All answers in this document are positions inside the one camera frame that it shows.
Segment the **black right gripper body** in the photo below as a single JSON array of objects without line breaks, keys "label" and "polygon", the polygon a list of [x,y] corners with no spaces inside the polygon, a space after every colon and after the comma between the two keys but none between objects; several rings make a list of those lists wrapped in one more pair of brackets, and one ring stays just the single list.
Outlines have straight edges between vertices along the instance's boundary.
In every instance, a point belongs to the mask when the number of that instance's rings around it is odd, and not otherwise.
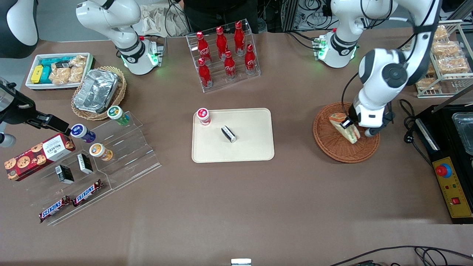
[{"label": "black right gripper body", "polygon": [[0,121],[10,125],[26,123],[31,126],[38,126],[41,121],[38,119],[36,104],[32,99],[17,91],[15,83],[1,80],[1,112]]}]

